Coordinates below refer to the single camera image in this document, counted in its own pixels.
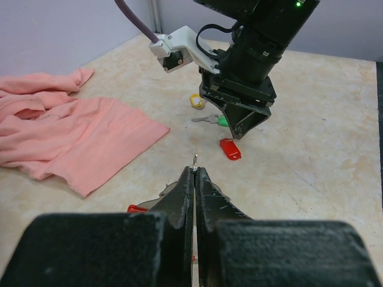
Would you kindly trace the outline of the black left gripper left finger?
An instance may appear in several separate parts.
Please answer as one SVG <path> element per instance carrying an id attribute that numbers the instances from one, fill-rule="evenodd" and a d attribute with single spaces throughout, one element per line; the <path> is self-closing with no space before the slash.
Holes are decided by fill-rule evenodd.
<path id="1" fill-rule="evenodd" d="M 48 213 L 23 232 L 2 286 L 191 286 L 193 225 L 126 213 Z"/>

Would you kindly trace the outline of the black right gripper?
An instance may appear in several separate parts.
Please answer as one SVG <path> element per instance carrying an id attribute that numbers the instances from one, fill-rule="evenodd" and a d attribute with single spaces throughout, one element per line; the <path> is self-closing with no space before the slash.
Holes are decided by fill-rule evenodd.
<path id="1" fill-rule="evenodd" d="M 200 69 L 200 95 L 225 116 L 234 139 L 242 139 L 266 121 L 276 93 L 269 73 L 276 65 L 276 42 L 267 38 L 235 38 L 227 50 L 199 49 L 216 60 L 217 75 Z M 214 98 L 213 93 L 223 99 Z M 225 101 L 237 98 L 238 101 Z M 251 104 L 263 106 L 251 109 Z"/>

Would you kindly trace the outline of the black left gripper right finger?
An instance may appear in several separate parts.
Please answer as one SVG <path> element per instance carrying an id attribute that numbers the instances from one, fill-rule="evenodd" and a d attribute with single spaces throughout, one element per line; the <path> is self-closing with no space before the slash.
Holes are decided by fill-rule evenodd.
<path id="1" fill-rule="evenodd" d="M 342 221 L 255 220 L 195 174 L 201 286 L 380 286 L 358 232 Z"/>

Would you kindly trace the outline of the red key tag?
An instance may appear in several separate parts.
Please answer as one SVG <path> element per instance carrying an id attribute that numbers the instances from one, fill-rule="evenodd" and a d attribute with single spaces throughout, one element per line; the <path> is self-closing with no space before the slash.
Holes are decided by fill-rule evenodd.
<path id="1" fill-rule="evenodd" d="M 219 145 L 229 160 L 236 161 L 242 158 L 242 154 L 233 139 L 221 139 Z"/>

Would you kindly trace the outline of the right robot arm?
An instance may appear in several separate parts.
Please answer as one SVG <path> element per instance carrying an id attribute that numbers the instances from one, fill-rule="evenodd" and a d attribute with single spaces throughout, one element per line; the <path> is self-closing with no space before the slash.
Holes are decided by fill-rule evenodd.
<path id="1" fill-rule="evenodd" d="M 318 1 L 199 1 L 200 5 L 236 22 L 231 28 L 208 24 L 201 28 L 231 33 L 229 48 L 200 51 L 215 60 L 213 74 L 199 72 L 200 95 L 225 116 L 233 138 L 242 139 L 266 121 L 276 93 L 269 78 L 272 68 L 319 4 Z"/>

